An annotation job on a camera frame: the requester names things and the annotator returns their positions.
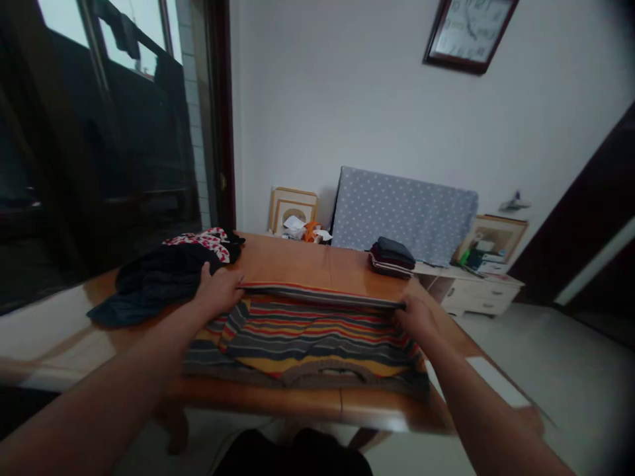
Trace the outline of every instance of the folded clothing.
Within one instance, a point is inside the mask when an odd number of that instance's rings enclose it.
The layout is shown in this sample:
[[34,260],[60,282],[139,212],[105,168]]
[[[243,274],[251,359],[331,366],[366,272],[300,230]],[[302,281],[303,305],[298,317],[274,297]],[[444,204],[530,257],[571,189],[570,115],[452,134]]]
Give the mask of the folded clothing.
[[368,254],[368,263],[373,271],[379,274],[384,274],[386,276],[392,276],[393,278],[401,278],[401,279],[410,279],[413,276],[413,273],[410,271],[403,271],[399,269],[395,269],[391,266],[384,266],[381,263],[377,263],[373,261],[372,255]]
[[380,255],[378,249],[377,249],[377,243],[375,243],[371,248],[370,248],[370,254],[372,255],[373,259],[376,262],[380,262],[382,264],[389,264],[392,266],[398,266],[399,268],[406,270],[406,271],[412,271],[415,268],[415,264],[414,262],[409,262],[409,261],[405,261],[405,260],[397,260],[397,259],[390,259],[390,258],[382,258],[382,256]]
[[379,237],[376,244],[377,251],[382,259],[394,259],[407,262],[411,263],[413,268],[415,267],[415,259],[412,257],[412,254],[408,251],[408,248],[398,241],[386,237]]
[[297,284],[243,287],[234,309],[197,334],[186,373],[271,387],[427,394],[421,350],[391,319],[403,303]]
[[[196,237],[202,233],[187,235]],[[155,317],[170,304],[189,301],[200,284],[200,269],[206,261],[213,274],[225,262],[238,259],[240,244],[245,240],[233,233],[225,233],[224,237],[233,242],[207,243],[202,239],[202,242],[166,243],[126,264],[117,273],[117,294],[88,311],[88,317],[105,327],[125,327]],[[221,261],[219,254],[228,260]]]
[[415,268],[415,260],[408,249],[385,237],[379,237],[371,246],[368,261],[373,271],[395,278],[410,279]]

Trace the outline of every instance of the picture frame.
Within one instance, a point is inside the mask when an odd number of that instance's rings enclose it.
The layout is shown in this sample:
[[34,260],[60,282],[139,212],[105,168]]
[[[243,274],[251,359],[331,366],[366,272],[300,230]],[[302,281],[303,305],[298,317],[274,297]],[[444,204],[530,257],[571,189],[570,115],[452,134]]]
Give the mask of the picture frame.
[[292,208],[289,203],[285,202],[290,202],[290,204],[296,206],[295,208],[301,212],[298,215],[304,215],[305,218],[308,219],[308,221],[302,220],[305,223],[315,220],[318,213],[319,202],[317,194],[297,190],[295,188],[277,187],[271,190],[271,205],[269,207],[269,229],[273,231],[273,233],[282,233],[282,224],[278,223],[278,221],[282,219],[287,210]]
[[304,223],[309,223],[316,218],[316,207],[292,200],[278,200],[276,203],[274,227],[272,228],[275,235],[282,234],[284,231],[284,222],[291,216],[297,217]]
[[493,215],[477,215],[470,232],[454,252],[454,261],[459,261],[480,234],[482,240],[494,242],[493,252],[505,250],[505,263],[509,262],[516,251],[518,243],[529,226],[529,222]]

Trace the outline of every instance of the gray polka dot cloth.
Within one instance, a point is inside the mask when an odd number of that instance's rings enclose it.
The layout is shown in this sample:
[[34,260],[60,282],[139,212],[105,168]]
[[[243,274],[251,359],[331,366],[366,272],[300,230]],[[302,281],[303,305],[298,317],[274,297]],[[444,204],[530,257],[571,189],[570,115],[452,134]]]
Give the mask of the gray polka dot cloth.
[[385,236],[416,260],[448,266],[477,209],[470,190],[342,167],[332,245],[367,250]]

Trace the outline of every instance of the clock face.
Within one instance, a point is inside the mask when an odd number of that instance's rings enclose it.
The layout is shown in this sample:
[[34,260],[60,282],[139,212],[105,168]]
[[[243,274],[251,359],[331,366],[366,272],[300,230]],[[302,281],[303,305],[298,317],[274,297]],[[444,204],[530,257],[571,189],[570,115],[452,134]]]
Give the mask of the clock face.
[[512,0],[452,0],[434,51],[487,63],[512,4]]

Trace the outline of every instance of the table leg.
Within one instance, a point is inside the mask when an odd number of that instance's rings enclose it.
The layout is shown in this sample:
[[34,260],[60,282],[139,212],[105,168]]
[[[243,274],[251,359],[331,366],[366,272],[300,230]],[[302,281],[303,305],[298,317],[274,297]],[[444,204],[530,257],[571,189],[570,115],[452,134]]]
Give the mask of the table leg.
[[383,442],[390,435],[392,435],[390,431],[360,428],[351,438],[349,448],[357,450],[360,453],[366,453],[371,448],[379,445],[379,443]]
[[183,406],[170,400],[163,400],[154,410],[154,418],[170,435],[167,453],[181,454],[187,447],[189,433]]

